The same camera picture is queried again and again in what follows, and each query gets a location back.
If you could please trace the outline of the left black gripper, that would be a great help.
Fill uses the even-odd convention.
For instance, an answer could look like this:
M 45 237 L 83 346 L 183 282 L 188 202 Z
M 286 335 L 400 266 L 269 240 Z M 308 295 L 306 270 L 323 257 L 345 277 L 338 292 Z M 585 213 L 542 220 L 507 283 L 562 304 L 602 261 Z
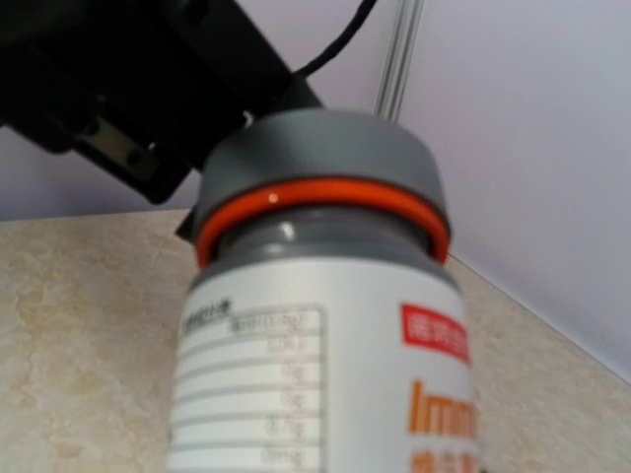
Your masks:
M 250 120 L 320 106 L 234 1 L 5 1 L 1 122 L 152 204 Z

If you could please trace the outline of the orange pill bottle grey cap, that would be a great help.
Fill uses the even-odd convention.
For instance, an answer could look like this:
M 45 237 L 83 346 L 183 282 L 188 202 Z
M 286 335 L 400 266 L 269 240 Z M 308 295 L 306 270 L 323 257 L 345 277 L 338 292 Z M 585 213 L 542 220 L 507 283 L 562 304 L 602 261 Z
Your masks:
M 475 472 L 461 295 L 428 237 L 358 208 L 239 225 L 180 324 L 170 472 Z

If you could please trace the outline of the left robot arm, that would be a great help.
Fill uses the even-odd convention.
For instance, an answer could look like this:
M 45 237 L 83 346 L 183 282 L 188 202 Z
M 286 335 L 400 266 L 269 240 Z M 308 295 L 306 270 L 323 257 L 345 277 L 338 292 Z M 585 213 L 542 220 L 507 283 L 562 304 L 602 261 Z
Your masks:
M 153 205 L 201 175 L 231 134 L 276 112 L 318 107 L 309 85 L 373 10 L 290 67 L 235 1 L 5 1 L 1 5 L 1 217 L 102 209 L 92 182 L 30 153 L 73 154 Z

